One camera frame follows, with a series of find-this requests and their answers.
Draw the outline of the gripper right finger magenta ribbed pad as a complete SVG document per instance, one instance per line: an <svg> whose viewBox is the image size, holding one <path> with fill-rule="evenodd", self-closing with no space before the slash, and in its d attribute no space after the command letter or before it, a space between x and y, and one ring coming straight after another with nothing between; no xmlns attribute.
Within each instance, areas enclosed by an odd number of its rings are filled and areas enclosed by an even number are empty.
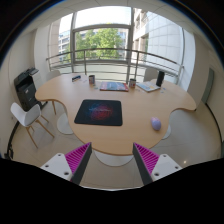
<svg viewBox="0 0 224 224"><path fill-rule="evenodd" d="M159 155L137 143L133 144L133 155L144 185L150 184L182 169L182 167L167 154Z"/></svg>

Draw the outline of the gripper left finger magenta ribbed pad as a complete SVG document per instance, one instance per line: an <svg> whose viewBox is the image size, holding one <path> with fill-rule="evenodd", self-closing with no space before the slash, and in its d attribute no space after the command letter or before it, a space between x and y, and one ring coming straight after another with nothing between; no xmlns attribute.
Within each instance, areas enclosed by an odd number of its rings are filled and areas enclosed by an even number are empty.
<svg viewBox="0 0 224 224"><path fill-rule="evenodd" d="M57 153L41 168L77 185L80 184L92 153L91 143L84 144L67 154Z"/></svg>

